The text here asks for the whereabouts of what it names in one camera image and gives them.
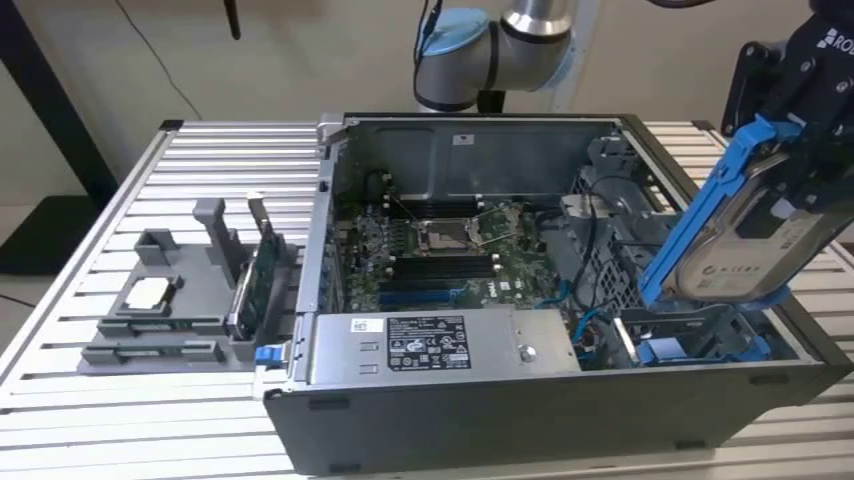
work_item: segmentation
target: blue tab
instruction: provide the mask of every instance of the blue tab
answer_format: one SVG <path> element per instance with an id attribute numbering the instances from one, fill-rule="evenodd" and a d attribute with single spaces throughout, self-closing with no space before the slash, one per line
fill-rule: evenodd
<path id="1" fill-rule="evenodd" d="M 750 340 L 747 350 L 735 355 L 739 362 L 762 362 L 771 359 L 771 347 L 764 338 L 756 336 Z"/>
<path id="2" fill-rule="evenodd" d="M 255 349 L 255 365 L 280 367 L 284 363 L 284 346 L 264 345 Z"/>
<path id="3" fill-rule="evenodd" d="M 636 348 L 638 359 L 643 365 L 684 360 L 687 354 L 675 337 L 654 338 L 640 342 Z"/>

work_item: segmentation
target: white label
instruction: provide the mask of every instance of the white label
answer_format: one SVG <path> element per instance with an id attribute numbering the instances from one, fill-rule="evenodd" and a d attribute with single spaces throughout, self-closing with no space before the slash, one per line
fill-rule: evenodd
<path id="1" fill-rule="evenodd" d="M 460 133 L 453 135 L 453 145 L 473 145 L 475 136 L 472 133 Z"/>
<path id="2" fill-rule="evenodd" d="M 840 35 L 839 31 L 835 28 L 827 30 L 824 38 L 818 41 L 818 44 L 815 46 L 818 48 L 832 47 L 838 50 L 842 50 L 848 55 L 854 55 L 854 39 L 847 38 L 844 35 Z"/>
<path id="3" fill-rule="evenodd" d="M 384 318 L 353 318 L 349 323 L 349 331 L 353 333 L 383 333 Z"/>
<path id="4" fill-rule="evenodd" d="M 160 352 L 156 350 L 128 350 L 121 352 L 123 357 L 159 357 Z"/>
<path id="5" fill-rule="evenodd" d="M 820 215 L 799 216 L 795 212 L 770 238 L 719 241 L 703 258 L 702 268 L 686 276 L 686 285 L 694 285 L 708 297 L 743 295 L 771 274 L 790 249 L 798 248 L 820 218 Z"/>

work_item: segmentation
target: blue cable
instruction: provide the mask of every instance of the blue cable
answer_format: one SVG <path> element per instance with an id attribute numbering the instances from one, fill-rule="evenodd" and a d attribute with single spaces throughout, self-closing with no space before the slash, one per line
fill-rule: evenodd
<path id="1" fill-rule="evenodd" d="M 448 293 L 451 294 L 451 304 L 456 303 L 456 298 L 463 294 L 464 291 L 465 287 L 452 288 L 451 290 L 448 290 Z"/>
<path id="2" fill-rule="evenodd" d="M 582 315 L 580 320 L 578 321 L 578 327 L 575 327 L 575 335 L 572 335 L 572 343 L 578 343 L 582 339 L 582 333 L 584 332 L 584 327 L 587 326 L 587 322 L 590 319 L 599 313 L 599 309 L 594 308 L 584 315 Z"/>
<path id="3" fill-rule="evenodd" d="M 558 295 L 558 297 L 556 298 L 547 298 L 546 300 L 539 302 L 533 306 L 533 308 L 536 310 L 539 310 L 543 307 L 546 307 L 546 305 L 555 305 L 555 304 L 563 303 L 568 297 L 570 297 L 570 281 L 568 280 L 560 280 L 560 294 Z"/>

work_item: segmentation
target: metal slotted table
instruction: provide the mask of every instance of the metal slotted table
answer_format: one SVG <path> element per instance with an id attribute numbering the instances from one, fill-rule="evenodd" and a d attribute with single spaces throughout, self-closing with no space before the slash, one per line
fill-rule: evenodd
<path id="1" fill-rule="evenodd" d="M 690 122 L 650 122 L 702 184 L 724 149 Z M 74 374 L 136 263 L 143 229 L 205 243 L 195 199 L 224 197 L 225 222 L 257 241 L 245 194 L 303 245 L 312 207 L 315 124 L 188 122 L 161 131 L 0 357 L 0 478 L 296 479 L 252 373 Z M 831 244 L 791 282 L 803 307 L 854 357 L 854 258 Z M 714 451 L 377 475 L 372 478 L 854 478 L 854 378 L 808 405 L 763 415 Z"/>

